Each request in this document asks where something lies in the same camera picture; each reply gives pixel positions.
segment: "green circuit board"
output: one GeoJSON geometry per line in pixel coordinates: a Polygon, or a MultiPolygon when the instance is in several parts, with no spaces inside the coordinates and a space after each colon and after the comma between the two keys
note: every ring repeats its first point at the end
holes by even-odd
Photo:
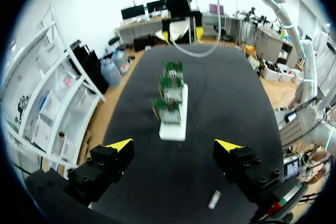
{"type": "Polygon", "coordinates": [[[164,63],[163,76],[179,77],[183,84],[183,64],[181,61],[166,61],[164,63]]]}
{"type": "Polygon", "coordinates": [[[179,77],[163,77],[159,79],[159,92],[166,102],[183,102],[183,82],[179,77]]]}
{"type": "Polygon", "coordinates": [[[166,102],[163,99],[152,100],[155,116],[165,124],[180,124],[181,115],[179,104],[175,101],[166,102]]]}

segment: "white shelf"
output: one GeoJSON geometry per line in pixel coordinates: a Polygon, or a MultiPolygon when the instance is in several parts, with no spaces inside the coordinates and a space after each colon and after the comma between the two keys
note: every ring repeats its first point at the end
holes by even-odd
{"type": "Polygon", "coordinates": [[[85,131],[86,128],[89,125],[89,122],[91,120],[91,117],[94,113],[94,110],[96,109],[96,106],[99,102],[99,96],[98,95],[93,95],[93,101],[92,101],[92,105],[88,111],[88,113],[86,114],[85,118],[82,120],[81,125],[79,128],[77,128],[77,138],[74,139],[74,143],[75,143],[75,156],[74,159],[72,160],[73,164],[77,164],[77,159],[78,159],[78,155],[79,155],[79,151],[80,151],[80,147],[82,145],[82,141],[85,135],[85,131]]]}
{"type": "Polygon", "coordinates": [[[47,154],[51,154],[51,151],[53,150],[52,147],[54,146],[54,141],[55,141],[55,138],[56,138],[56,135],[57,135],[57,132],[58,132],[59,125],[61,124],[61,121],[64,117],[64,114],[65,114],[66,110],[68,109],[68,106],[69,106],[72,98],[74,97],[75,93],[77,92],[79,87],[84,82],[84,79],[85,79],[84,76],[80,77],[75,82],[75,84],[70,88],[70,91],[67,93],[66,97],[62,101],[61,108],[60,108],[59,112],[57,113],[56,119],[55,119],[53,127],[52,127],[52,131],[51,131],[51,135],[50,135],[50,139],[49,139],[49,144],[48,144],[48,148],[47,148],[47,154]]]}
{"type": "MultiPolygon", "coordinates": [[[[76,167],[86,128],[99,100],[105,101],[105,97],[79,63],[69,46],[70,44],[65,41],[55,11],[51,6],[40,21],[39,25],[40,24],[42,24],[44,28],[39,30],[14,57],[11,57],[4,68],[4,74],[0,82],[0,100],[2,100],[2,107],[9,116],[4,120],[4,129],[6,129],[6,133],[11,134],[22,144],[22,147],[20,147],[22,148],[21,151],[23,151],[23,149],[28,150],[51,162],[64,165],[65,167],[76,167]],[[48,14],[51,14],[51,21],[44,24],[44,19],[48,14]],[[44,40],[44,38],[49,35],[48,31],[50,31],[50,29],[52,29],[51,42],[47,39],[44,40]],[[54,75],[55,80],[64,79],[60,78],[57,70],[58,68],[71,68],[69,64],[66,64],[68,57],[71,58],[81,74],[80,78],[72,82],[73,85],[70,87],[67,86],[67,83],[63,83],[62,81],[53,83],[52,79],[54,75]],[[26,69],[29,71],[26,75],[23,75],[22,70],[26,69]],[[38,73],[39,75],[36,74],[37,77],[34,79],[34,82],[29,83],[33,79],[34,73],[38,73]],[[72,108],[71,102],[74,101],[74,97],[84,81],[88,83],[88,87],[86,88],[94,90],[96,94],[89,94],[88,99],[82,102],[82,106],[72,108]],[[59,91],[53,93],[55,95],[58,94],[58,97],[55,97],[55,99],[59,100],[59,102],[50,103],[50,107],[45,107],[44,112],[41,112],[39,105],[41,101],[45,99],[45,93],[50,90],[52,92],[55,90],[59,91]],[[16,121],[14,123],[14,117],[17,115],[18,99],[21,98],[22,95],[28,95],[29,99],[21,115],[19,125],[16,121]],[[29,134],[27,132],[32,131],[32,120],[35,119],[39,113],[41,118],[44,118],[43,121],[45,124],[50,127],[50,133],[46,134],[45,137],[39,138],[40,140],[46,139],[45,151],[31,144],[28,139],[25,139],[25,134],[29,134]],[[69,125],[67,119],[72,120],[71,125],[69,125]],[[57,133],[61,128],[66,127],[68,128],[69,138],[66,139],[65,144],[67,145],[69,143],[69,145],[71,145],[71,150],[67,153],[67,158],[68,155],[70,155],[68,162],[62,159],[64,152],[66,152],[65,145],[62,147],[60,155],[59,153],[55,154],[53,152],[57,133]]],[[[10,144],[14,144],[10,138],[7,140],[10,144]]]]}
{"type": "Polygon", "coordinates": [[[78,155],[80,152],[80,148],[83,142],[83,138],[85,135],[85,131],[89,125],[89,122],[91,120],[91,117],[93,115],[94,110],[96,109],[96,106],[100,100],[99,96],[96,94],[90,95],[92,97],[92,105],[91,107],[88,109],[88,112],[86,114],[86,116],[82,119],[82,120],[76,120],[76,125],[71,125],[71,128],[76,130],[76,132],[72,133],[71,135],[75,135],[76,138],[73,139],[73,145],[75,147],[75,153],[74,153],[74,157],[72,160],[70,160],[69,162],[72,163],[72,165],[66,166],[65,170],[64,170],[64,177],[67,177],[67,169],[69,168],[74,168],[77,167],[77,159],[78,159],[78,155]]]}
{"type": "Polygon", "coordinates": [[[8,65],[5,65],[4,67],[4,75],[2,76],[1,81],[1,97],[4,94],[4,89],[8,85],[13,73],[17,69],[17,67],[20,65],[21,61],[26,57],[26,55],[29,53],[29,51],[41,40],[46,36],[49,29],[55,24],[55,22],[51,22],[47,27],[41,29],[38,31],[35,35],[35,37],[29,41],[23,48],[20,49],[20,51],[17,53],[17,55],[8,63],[8,65]]]}
{"type": "Polygon", "coordinates": [[[25,125],[27,123],[27,119],[28,119],[29,113],[30,113],[30,111],[31,111],[31,109],[33,107],[34,102],[36,101],[36,98],[38,97],[38,94],[40,93],[41,89],[46,84],[46,82],[48,81],[48,79],[50,78],[50,76],[55,72],[56,68],[66,58],[67,58],[66,54],[63,54],[61,57],[59,57],[59,59],[48,70],[48,72],[43,77],[42,81],[37,85],[36,89],[34,90],[34,92],[32,93],[32,95],[30,96],[30,98],[28,100],[27,107],[26,107],[26,109],[25,109],[25,111],[23,113],[23,117],[22,117],[22,120],[21,120],[21,124],[20,124],[20,128],[19,128],[19,137],[23,137],[24,129],[25,129],[25,125]]]}

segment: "black tablecloth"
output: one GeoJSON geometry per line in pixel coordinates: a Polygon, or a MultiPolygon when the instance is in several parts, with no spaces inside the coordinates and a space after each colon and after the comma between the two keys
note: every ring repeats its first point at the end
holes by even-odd
{"type": "MultiPolygon", "coordinates": [[[[185,46],[205,52],[209,46],[185,46]]],[[[241,51],[218,47],[196,58],[174,47],[146,51],[124,88],[104,138],[134,139],[135,157],[93,209],[124,223],[248,223],[257,209],[229,184],[212,158],[214,139],[250,145],[283,172],[276,119],[241,51]],[[189,87],[186,140],[163,141],[150,99],[159,97],[165,60],[182,60],[189,87]],[[207,205],[222,192],[214,210],[207,205]]]]}

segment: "shelving unit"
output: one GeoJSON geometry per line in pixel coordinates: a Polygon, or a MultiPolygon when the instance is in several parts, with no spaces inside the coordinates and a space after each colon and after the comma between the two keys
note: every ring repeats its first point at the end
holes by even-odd
{"type": "Polygon", "coordinates": [[[67,169],[77,166],[86,128],[98,102],[105,101],[105,97],[65,42],[51,6],[40,24],[41,29],[5,65],[0,88],[5,111],[2,121],[6,132],[19,142],[19,151],[33,152],[47,158],[52,167],[64,165],[67,169]],[[79,76],[69,59],[79,70],[79,76]],[[18,111],[22,97],[26,102],[22,103],[23,111],[18,111]],[[72,109],[75,102],[81,110],[72,109]],[[66,133],[62,147],[59,131],[66,133]]]}

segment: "computer monitor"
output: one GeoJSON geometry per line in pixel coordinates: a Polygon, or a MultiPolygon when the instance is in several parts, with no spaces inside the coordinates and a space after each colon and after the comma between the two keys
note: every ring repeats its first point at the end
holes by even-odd
{"type": "Polygon", "coordinates": [[[166,0],[159,0],[147,3],[148,13],[156,12],[159,10],[166,10],[166,0]]]}
{"type": "MultiPolygon", "coordinates": [[[[217,14],[217,5],[209,4],[209,12],[213,13],[213,14],[217,14]]],[[[219,13],[222,14],[222,15],[224,14],[224,7],[223,7],[223,5],[219,6],[219,13]]]]}
{"type": "Polygon", "coordinates": [[[121,10],[121,15],[123,19],[133,18],[145,14],[145,9],[143,5],[137,5],[130,8],[121,10]]]}

